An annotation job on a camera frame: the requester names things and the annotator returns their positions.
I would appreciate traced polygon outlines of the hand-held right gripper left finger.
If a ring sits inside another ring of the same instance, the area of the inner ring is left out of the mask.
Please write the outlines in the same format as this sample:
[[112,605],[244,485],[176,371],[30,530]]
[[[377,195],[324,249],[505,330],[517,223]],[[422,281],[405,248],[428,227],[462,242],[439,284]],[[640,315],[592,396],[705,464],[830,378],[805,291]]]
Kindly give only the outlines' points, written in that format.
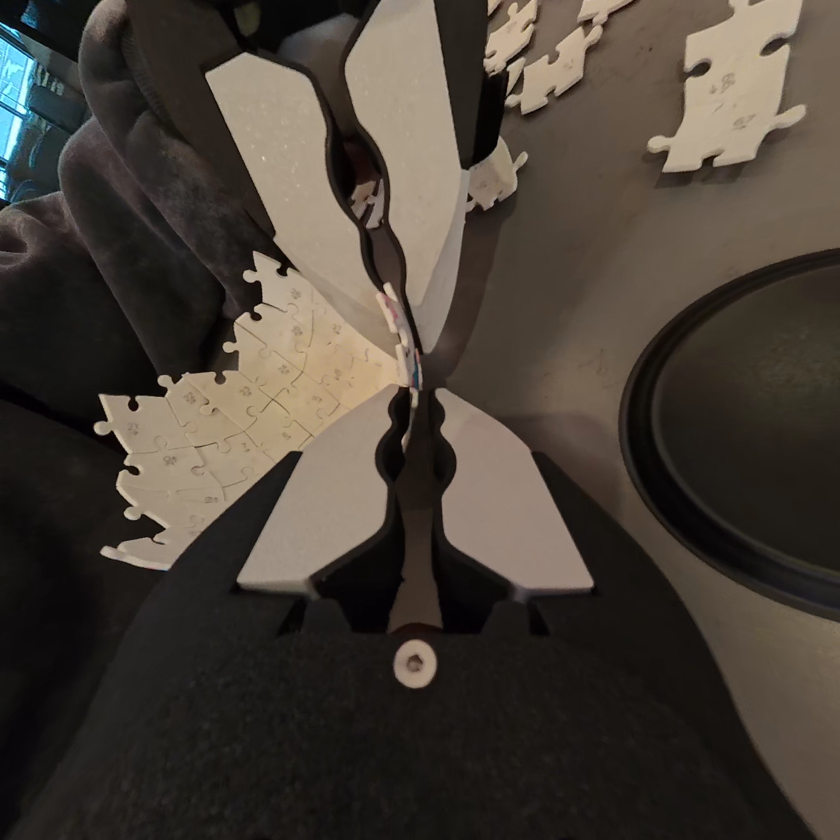
[[385,523],[388,486],[376,452],[409,391],[385,387],[343,414],[302,451],[236,580],[247,591],[317,594],[317,583]]

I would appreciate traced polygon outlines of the person's left forearm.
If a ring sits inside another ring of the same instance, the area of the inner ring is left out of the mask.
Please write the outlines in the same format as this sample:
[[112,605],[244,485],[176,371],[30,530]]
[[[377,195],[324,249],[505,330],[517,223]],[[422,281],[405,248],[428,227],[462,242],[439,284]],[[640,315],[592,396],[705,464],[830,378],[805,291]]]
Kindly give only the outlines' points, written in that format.
[[259,302],[254,252],[283,260],[161,111],[128,2],[92,12],[80,77],[91,117],[59,190],[2,211],[2,387],[65,424],[92,422],[101,393],[218,370]]

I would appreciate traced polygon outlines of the black round puzzle stand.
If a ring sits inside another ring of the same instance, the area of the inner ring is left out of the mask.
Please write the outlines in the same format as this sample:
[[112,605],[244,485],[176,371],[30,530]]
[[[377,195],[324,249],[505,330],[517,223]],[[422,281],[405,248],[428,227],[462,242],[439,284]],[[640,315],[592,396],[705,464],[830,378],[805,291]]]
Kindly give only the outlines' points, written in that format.
[[795,610],[839,615],[839,252],[709,291],[624,388],[626,471],[698,559]]

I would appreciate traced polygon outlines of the partly built colourful puzzle ball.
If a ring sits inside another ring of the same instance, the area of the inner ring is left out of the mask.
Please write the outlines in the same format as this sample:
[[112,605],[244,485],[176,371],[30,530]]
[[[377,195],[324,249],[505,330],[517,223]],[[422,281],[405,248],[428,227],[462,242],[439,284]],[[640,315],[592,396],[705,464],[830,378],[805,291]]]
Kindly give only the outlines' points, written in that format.
[[186,547],[262,476],[388,385],[416,390],[407,337],[387,353],[366,339],[294,269],[254,253],[244,273],[261,287],[254,314],[234,321],[224,352],[235,367],[164,375],[162,396],[100,394],[126,452],[116,487],[124,515],[162,527],[152,538],[104,546],[111,560],[169,570]]

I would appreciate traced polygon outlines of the group of white puzzle pieces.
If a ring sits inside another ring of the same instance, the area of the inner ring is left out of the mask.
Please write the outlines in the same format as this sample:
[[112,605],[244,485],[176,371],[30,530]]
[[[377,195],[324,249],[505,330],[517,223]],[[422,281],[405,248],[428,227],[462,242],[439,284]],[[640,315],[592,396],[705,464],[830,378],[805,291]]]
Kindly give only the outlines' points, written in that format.
[[[555,45],[554,56],[526,63],[518,55],[529,46],[538,2],[512,3],[508,21],[487,41],[485,69],[505,76],[505,107],[525,116],[545,107],[580,82],[587,51],[599,42],[622,1],[586,1],[577,28]],[[647,142],[650,154],[666,153],[662,172],[695,172],[704,161],[713,167],[755,159],[773,131],[785,130],[806,114],[803,104],[781,111],[786,71],[802,13],[802,1],[728,3],[723,22],[686,37],[683,117],[675,133]]]

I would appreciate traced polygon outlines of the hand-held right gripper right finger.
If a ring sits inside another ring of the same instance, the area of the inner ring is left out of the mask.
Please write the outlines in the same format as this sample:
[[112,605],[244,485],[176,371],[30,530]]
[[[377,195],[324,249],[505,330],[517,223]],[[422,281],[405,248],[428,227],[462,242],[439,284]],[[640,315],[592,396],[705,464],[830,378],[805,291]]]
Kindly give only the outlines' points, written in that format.
[[455,457],[441,498],[446,543],[514,599],[590,592],[592,575],[529,446],[445,388],[434,397],[443,442]]

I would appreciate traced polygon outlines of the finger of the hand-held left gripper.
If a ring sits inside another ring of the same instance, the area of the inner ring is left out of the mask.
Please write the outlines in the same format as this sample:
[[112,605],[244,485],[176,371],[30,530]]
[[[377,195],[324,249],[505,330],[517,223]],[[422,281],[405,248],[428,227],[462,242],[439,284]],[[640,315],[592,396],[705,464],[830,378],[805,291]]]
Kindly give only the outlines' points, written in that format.
[[354,115],[385,167],[386,226],[424,354],[455,296],[486,38],[484,2],[369,2],[343,63]]
[[329,159],[334,131],[310,77],[241,54],[205,79],[275,229],[276,245],[351,326],[386,329],[360,224],[339,194]]

